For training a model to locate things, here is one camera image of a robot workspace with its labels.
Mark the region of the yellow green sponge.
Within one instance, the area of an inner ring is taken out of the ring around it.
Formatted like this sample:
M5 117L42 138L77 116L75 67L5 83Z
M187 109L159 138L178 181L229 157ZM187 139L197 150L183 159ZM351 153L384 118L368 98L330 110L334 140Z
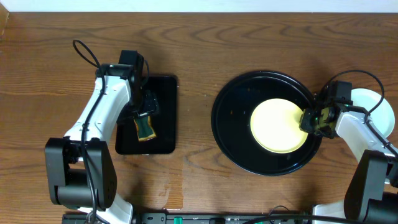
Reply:
M139 142L148 141L157 137L152 127L150 116L135 119L134 124L136 126Z

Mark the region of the yellow plate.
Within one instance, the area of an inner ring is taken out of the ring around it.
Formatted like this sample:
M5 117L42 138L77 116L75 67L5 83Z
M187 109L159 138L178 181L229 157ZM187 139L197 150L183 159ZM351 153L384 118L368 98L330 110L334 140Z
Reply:
M250 118L250 130L265 150L287 154L304 145L308 134L299 128L303 110L295 103L273 98L257 105Z

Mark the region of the light blue plate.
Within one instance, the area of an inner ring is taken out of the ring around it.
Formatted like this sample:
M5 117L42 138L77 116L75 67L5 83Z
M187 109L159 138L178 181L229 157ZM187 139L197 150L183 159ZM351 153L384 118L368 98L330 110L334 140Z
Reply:
M365 88L355 88L351 91L351 100L354 106L365 108L367 111L372 109L381 99L381 95L375 91ZM388 137L395 125L395 116L392 106L386 99L370 114L374 125L384 135Z

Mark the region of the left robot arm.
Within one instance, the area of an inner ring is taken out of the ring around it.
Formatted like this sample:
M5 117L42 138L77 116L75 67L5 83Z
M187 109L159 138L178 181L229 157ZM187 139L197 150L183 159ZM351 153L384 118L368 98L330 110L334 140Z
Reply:
M62 138L45 145L50 199L85 212L84 223L132 223L133 206L117 194L117 176L108 143L118 121L133 120L139 141L154 139L151 115L156 98L141 96L135 65L102 64L94 92L79 119Z

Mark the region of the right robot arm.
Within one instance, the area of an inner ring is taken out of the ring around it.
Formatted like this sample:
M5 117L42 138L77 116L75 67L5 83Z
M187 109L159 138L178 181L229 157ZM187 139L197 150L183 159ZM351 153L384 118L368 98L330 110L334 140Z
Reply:
M346 218L363 223L397 224L397 148L377 130L368 112L359 107L336 104L314 111L305 109L300 129L320 137L339 136L359 164L342 202L317 205L316 216Z

